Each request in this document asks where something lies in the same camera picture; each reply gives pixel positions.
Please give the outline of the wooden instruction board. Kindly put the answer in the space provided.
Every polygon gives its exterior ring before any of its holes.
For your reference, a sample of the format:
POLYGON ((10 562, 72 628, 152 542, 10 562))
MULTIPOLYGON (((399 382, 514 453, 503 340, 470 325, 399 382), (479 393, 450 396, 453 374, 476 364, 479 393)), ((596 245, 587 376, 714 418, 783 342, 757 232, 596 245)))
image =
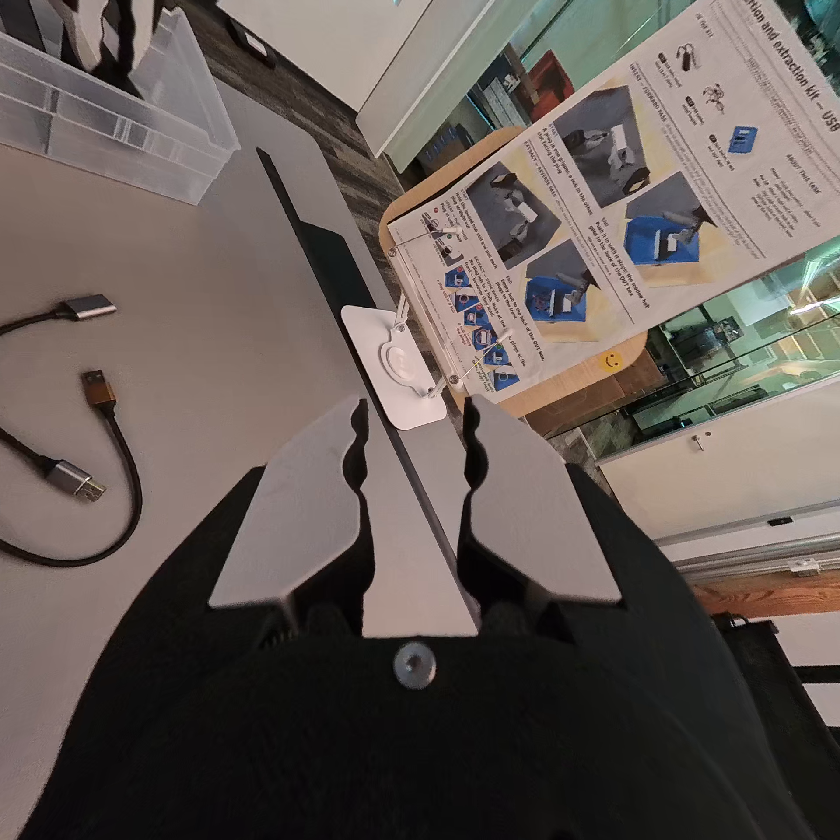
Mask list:
POLYGON ((786 266, 838 237, 838 2, 694 2, 385 226, 493 403, 786 266))

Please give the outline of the small black floor box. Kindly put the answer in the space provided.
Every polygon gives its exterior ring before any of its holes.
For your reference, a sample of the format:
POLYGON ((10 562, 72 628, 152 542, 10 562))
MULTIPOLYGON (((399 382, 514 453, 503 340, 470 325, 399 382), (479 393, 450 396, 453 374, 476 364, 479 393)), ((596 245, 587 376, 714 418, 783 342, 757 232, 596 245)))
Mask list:
POLYGON ((251 33, 250 30, 232 17, 227 17, 226 28, 232 40, 244 52, 256 58, 270 69, 277 67, 277 55, 275 51, 261 38, 251 33))

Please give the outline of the black slanted panel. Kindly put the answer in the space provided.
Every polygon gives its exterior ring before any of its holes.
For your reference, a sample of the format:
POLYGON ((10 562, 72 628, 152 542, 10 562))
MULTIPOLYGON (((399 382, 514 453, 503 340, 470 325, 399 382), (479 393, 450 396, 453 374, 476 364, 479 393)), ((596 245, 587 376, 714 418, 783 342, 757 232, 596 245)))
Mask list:
POLYGON ((826 725, 805 686, 838 685, 839 666, 792 666, 770 620, 728 612, 711 619, 748 684, 795 802, 818 838, 838 839, 838 727, 826 725))

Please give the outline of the brown cardboard box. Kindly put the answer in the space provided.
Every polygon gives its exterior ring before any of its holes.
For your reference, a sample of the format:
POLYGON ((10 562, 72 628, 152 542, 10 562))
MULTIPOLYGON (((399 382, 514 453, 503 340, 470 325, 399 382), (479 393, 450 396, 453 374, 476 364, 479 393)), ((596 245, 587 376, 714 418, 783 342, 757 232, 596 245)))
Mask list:
POLYGON ((537 434, 551 438, 612 413, 666 384, 666 375, 644 350, 622 371, 529 413, 524 420, 537 434))

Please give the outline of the clear plastic bin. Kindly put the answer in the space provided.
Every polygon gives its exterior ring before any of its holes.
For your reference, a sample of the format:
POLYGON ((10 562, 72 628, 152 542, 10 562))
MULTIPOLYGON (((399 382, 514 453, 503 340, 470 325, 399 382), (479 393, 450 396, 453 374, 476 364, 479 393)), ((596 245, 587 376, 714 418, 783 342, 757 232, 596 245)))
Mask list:
POLYGON ((126 92, 61 58, 49 2, 2 2, 1 143, 197 205, 240 143, 186 13, 161 11, 126 92))

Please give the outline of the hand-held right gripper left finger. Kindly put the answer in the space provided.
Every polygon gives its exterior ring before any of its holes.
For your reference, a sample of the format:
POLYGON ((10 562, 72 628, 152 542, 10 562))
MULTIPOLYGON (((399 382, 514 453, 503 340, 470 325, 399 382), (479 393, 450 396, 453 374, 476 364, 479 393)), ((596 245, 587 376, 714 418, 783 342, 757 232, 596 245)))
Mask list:
POLYGON ((375 576, 368 469, 369 406, 347 398, 303 429, 266 464, 208 604, 292 609, 302 626, 332 605, 361 635, 375 576))

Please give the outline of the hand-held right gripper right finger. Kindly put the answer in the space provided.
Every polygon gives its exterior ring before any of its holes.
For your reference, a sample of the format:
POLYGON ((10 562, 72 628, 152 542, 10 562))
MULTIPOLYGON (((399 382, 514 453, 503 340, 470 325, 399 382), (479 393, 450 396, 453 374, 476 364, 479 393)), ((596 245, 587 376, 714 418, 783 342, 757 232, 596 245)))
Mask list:
POLYGON ((483 396, 465 403, 456 571, 479 628, 551 628, 563 603, 615 607, 622 594, 563 457, 483 396))

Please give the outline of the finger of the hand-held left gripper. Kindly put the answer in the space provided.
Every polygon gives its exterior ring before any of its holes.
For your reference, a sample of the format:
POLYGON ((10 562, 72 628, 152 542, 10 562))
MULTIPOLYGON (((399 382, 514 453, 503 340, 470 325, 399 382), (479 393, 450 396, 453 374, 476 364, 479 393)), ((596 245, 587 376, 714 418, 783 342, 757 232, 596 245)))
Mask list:
POLYGON ((103 54, 107 1, 66 1, 66 34, 80 67, 89 74, 109 65, 120 74, 135 71, 151 45, 158 26, 156 1, 117 1, 117 53, 103 54))

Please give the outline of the red box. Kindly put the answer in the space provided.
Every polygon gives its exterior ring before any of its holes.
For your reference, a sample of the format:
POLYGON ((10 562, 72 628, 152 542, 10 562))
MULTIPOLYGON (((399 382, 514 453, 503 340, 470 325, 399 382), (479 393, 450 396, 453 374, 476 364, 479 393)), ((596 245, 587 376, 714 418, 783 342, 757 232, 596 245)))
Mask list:
POLYGON ((551 49, 547 50, 528 72, 537 94, 532 105, 532 120, 558 107, 574 94, 574 84, 551 49))

